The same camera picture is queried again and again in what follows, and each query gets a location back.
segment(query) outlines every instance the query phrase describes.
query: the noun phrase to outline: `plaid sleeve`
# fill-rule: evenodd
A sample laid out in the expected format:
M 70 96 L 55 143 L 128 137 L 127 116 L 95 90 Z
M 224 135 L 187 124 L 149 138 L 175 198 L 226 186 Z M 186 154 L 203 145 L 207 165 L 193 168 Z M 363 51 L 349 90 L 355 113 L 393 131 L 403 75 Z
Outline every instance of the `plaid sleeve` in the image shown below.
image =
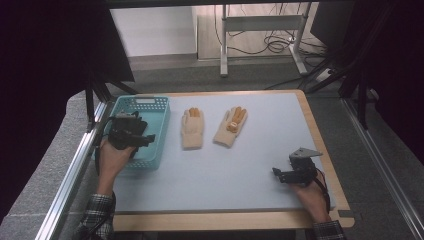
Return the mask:
M 114 213 L 115 196 L 110 197 L 100 194 L 91 195 L 84 215 L 72 236 L 72 240 L 112 239 Z M 94 233 L 90 234 L 90 231 L 93 231 L 96 225 L 99 224 L 99 228 Z
M 317 240 L 346 240 L 339 221 L 314 223 L 313 227 Z

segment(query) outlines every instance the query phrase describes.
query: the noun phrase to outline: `person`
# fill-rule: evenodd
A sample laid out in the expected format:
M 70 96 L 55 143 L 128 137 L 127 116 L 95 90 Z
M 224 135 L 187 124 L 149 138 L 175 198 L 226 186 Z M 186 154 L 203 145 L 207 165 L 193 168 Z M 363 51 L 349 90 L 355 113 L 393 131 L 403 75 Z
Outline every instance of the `person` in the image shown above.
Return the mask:
M 72 240 L 108 240 L 113 238 L 112 224 L 116 201 L 113 194 L 113 184 L 133 150 L 132 147 L 117 150 L 107 140 L 101 143 L 97 191 L 91 195 L 85 213 L 74 231 Z M 325 183 L 322 173 L 318 174 L 317 179 L 321 183 Z M 333 221 L 328 214 L 324 195 L 316 182 L 313 181 L 306 187 L 297 184 L 289 184 L 289 186 L 296 193 L 305 210 L 311 215 L 313 238 L 317 240 L 346 239 L 338 220 Z

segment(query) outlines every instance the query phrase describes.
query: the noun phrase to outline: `blue basket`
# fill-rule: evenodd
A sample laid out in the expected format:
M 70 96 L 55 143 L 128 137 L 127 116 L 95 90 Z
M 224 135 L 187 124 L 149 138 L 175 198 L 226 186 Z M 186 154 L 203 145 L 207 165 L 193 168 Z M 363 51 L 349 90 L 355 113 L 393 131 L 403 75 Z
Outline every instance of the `blue basket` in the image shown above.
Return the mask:
M 147 128 L 143 136 L 155 134 L 155 141 L 148 147 L 140 147 L 138 152 L 126 165 L 127 169 L 150 169 L 159 168 L 165 136 L 168 128 L 170 110 L 167 97 L 139 97 L 136 95 L 118 97 L 110 116 L 120 112 L 139 112 L 143 121 L 147 122 Z

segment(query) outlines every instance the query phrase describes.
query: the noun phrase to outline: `white wall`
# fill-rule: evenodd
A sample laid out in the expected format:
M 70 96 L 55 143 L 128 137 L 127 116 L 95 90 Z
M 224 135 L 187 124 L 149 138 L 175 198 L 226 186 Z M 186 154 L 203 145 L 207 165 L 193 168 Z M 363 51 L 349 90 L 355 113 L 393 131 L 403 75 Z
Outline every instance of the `white wall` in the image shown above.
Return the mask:
M 112 9 L 128 57 L 197 52 L 191 6 Z

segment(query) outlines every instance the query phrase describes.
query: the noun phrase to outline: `glove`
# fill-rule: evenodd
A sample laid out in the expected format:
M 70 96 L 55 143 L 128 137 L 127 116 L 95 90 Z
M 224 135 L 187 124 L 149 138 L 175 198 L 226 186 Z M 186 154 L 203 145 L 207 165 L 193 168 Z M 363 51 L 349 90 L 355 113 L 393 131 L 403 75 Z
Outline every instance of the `glove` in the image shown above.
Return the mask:
M 201 148 L 203 145 L 203 112 L 198 108 L 184 111 L 181 120 L 181 135 L 184 149 Z
M 225 113 L 224 119 L 213 140 L 227 147 L 231 147 L 236 137 L 240 134 L 246 118 L 246 109 L 242 109 L 241 107 L 231 108 L 231 111 Z

